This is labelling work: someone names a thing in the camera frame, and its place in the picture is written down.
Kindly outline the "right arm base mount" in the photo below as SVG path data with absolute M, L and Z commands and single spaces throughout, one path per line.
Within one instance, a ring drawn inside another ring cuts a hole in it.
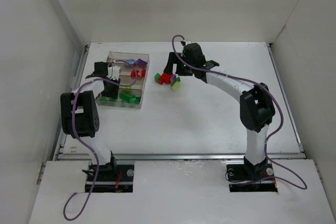
M 231 193 L 278 192 L 274 178 L 256 182 L 274 175 L 270 163 L 254 175 L 248 173 L 244 164 L 227 164 L 226 168 L 225 178 L 229 182 L 229 191 Z

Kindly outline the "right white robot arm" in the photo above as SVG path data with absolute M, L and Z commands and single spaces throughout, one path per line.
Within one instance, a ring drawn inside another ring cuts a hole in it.
M 215 86 L 233 97 L 239 103 L 239 117 L 247 131 L 247 149 L 244 167 L 247 173 L 256 175 L 266 167 L 264 142 L 269 125 L 275 115 L 275 108 L 268 87 L 264 83 L 248 83 L 244 80 L 229 78 L 214 60 L 206 60 L 197 43 L 182 42 L 181 53 L 170 52 L 165 75 L 194 76 Z

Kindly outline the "purple square lego brick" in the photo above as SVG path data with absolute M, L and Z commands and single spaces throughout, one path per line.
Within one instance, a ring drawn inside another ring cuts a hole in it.
M 136 65 L 139 67 L 145 68 L 148 65 L 148 63 L 142 59 L 138 59 L 136 61 Z

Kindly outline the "red arch lego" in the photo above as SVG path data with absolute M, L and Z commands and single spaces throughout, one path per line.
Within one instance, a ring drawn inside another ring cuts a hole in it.
M 133 70 L 131 72 L 131 77 L 141 77 L 141 73 L 138 70 Z

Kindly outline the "small red lego block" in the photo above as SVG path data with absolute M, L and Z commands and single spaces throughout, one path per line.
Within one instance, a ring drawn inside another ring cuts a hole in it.
M 145 75 L 146 75 L 146 69 L 143 69 L 143 70 L 141 71 L 141 77 L 145 77 Z

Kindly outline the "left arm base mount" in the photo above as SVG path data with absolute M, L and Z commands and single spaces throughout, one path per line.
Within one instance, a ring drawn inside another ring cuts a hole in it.
M 134 165 L 101 165 L 94 184 L 93 193 L 133 192 Z

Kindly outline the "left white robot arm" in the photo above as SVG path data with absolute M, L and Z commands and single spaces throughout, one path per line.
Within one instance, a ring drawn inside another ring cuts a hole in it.
M 90 181 L 110 181 L 118 173 L 116 159 L 102 141 L 95 139 L 100 127 L 96 98 L 105 92 L 117 95 L 121 68 L 106 62 L 96 62 L 93 73 L 72 92 L 60 96 L 61 123 L 65 134 L 77 139 L 88 150 L 91 165 L 83 172 Z

